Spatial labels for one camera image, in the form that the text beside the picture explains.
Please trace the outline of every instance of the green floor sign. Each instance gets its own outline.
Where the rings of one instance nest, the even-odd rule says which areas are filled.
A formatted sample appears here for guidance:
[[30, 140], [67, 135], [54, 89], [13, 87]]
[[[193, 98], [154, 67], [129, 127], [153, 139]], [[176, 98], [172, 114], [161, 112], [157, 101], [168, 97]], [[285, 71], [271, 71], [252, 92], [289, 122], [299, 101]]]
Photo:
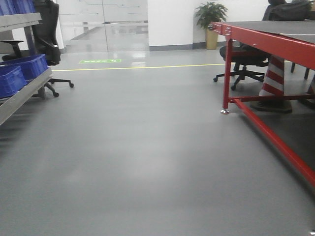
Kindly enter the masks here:
[[121, 59], [104, 59], [104, 60], [81, 60], [79, 63], [113, 63], [122, 62]]

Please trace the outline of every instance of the red table leg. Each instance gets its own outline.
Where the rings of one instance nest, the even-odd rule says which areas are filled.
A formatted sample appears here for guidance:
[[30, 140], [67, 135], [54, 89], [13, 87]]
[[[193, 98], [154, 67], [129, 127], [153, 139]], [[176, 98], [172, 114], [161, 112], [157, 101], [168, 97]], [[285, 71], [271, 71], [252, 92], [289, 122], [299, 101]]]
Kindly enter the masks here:
[[232, 59], [232, 39], [226, 39], [226, 56], [225, 56], [225, 75], [224, 75], [224, 90], [223, 90], [223, 110], [222, 114], [229, 114], [228, 100], [230, 91], [230, 72], [231, 72], [231, 59]]

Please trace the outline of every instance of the potted plant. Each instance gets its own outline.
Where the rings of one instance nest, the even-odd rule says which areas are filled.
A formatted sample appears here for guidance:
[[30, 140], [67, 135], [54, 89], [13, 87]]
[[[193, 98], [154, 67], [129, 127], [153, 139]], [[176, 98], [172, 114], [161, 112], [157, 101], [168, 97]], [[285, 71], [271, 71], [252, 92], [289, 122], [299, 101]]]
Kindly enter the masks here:
[[206, 49], [216, 49], [218, 35], [208, 29], [211, 22], [226, 21], [227, 8], [220, 3], [208, 1], [206, 4], [201, 4], [195, 16], [198, 19], [197, 25], [206, 30]]

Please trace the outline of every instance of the yellow floor line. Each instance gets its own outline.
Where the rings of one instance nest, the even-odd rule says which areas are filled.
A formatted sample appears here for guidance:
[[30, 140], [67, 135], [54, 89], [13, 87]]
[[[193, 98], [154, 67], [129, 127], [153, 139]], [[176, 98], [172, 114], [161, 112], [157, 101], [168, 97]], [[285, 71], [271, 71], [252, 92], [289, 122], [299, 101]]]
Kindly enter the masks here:
[[144, 67], [121, 67], [121, 68], [96, 68], [96, 69], [65, 69], [65, 70], [53, 70], [58, 71], [90, 71], [90, 70], [129, 70], [129, 69], [157, 69], [157, 68], [178, 68], [178, 67], [194, 67], [194, 66], [212, 66], [212, 65], [225, 65], [221, 64], [201, 64], [201, 65], [166, 65], [166, 66], [144, 66]]

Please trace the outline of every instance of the green leaves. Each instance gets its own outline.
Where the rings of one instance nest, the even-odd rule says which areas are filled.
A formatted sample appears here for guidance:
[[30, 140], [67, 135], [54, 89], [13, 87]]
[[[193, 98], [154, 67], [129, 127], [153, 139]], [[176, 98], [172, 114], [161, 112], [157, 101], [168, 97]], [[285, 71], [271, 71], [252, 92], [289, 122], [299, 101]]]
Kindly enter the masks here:
[[198, 10], [195, 17], [199, 18], [197, 25], [206, 29], [211, 22], [226, 21], [227, 8], [220, 3], [208, 1], [206, 4], [201, 4], [197, 7]]

